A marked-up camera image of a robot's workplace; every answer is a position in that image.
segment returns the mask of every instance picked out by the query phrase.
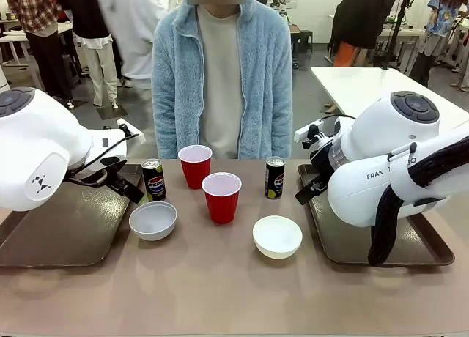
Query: tray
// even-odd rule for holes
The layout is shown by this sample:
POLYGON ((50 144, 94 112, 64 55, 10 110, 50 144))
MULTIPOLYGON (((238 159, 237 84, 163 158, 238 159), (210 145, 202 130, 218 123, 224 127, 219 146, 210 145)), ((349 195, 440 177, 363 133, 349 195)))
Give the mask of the tray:
MULTIPOLYGON (((312 165, 299 165, 303 186, 316 175, 312 165)), ((338 264, 369 265, 370 228, 354 227, 340 220, 330 208, 327 192, 309 202, 325 255, 338 264)), ((402 218, 397 224, 396 243, 384 267, 445 266, 454 254, 422 215, 402 218)))
MULTIPOLYGON (((120 174, 137 185, 141 169, 120 174)), ((89 266, 109 251, 129 200, 107 187, 62 183, 47 203, 11 212, 0 225, 0 267, 89 266)))

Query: red cup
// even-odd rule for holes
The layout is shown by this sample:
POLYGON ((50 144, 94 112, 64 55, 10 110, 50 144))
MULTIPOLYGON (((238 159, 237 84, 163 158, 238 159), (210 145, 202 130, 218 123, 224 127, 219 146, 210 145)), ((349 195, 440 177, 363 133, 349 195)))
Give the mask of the red cup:
POLYGON ((185 180, 191 189, 202 188, 202 181, 210 174, 212 150, 203 145, 190 145, 182 148, 177 157, 181 160, 185 180))
POLYGON ((235 218, 241 179, 233 174, 218 172, 207 176, 202 182, 202 188, 212 221, 219 224, 232 222, 235 218))

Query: red plaid shirt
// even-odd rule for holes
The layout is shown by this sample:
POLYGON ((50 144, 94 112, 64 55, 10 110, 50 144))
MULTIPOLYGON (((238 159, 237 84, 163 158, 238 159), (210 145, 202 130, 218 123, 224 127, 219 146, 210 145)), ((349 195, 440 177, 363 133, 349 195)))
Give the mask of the red plaid shirt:
POLYGON ((59 8, 54 0, 7 0, 25 32, 35 33, 57 21, 59 8))

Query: white bowl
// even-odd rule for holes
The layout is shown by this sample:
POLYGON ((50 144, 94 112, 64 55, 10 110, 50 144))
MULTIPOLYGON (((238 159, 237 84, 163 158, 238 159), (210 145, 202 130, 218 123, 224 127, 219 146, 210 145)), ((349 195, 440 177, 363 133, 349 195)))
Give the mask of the white bowl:
POLYGON ((152 201, 137 207, 129 218, 133 233, 143 240, 161 240, 176 225, 177 211, 170 203, 152 201))
POLYGON ((300 247, 300 227, 283 216, 267 216, 256 222, 252 236, 257 249, 271 259, 285 259, 300 247))

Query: can lid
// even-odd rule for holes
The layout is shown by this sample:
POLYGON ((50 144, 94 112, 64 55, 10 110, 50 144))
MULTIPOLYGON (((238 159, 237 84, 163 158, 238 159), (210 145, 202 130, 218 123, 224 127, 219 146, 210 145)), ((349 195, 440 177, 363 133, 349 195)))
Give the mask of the can lid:
POLYGON ((141 167, 144 169, 156 169, 161 166, 161 161, 159 159, 148 159, 141 163, 141 167))
POLYGON ((271 156, 267 159, 267 164, 273 167, 280 167, 285 165, 285 160, 279 156, 271 156))

